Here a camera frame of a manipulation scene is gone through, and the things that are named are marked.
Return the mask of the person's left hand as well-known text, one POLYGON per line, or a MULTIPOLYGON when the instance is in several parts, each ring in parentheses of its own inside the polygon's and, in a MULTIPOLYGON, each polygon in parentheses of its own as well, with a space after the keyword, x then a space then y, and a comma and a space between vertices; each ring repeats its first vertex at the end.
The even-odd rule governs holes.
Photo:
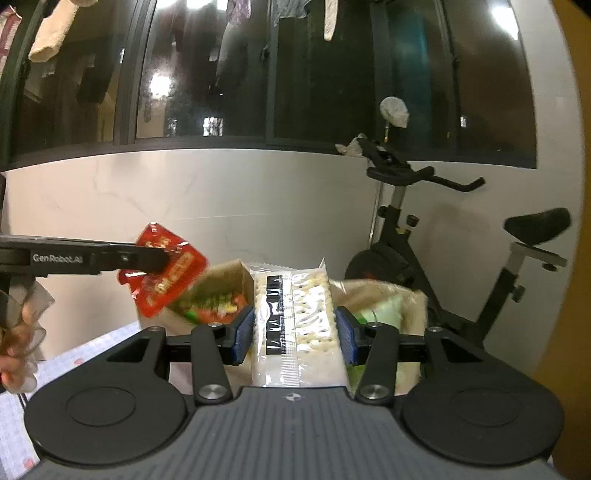
POLYGON ((42 315, 54 304, 51 294, 33 277, 9 280, 1 292, 1 387, 12 394, 30 393, 46 336, 42 315))

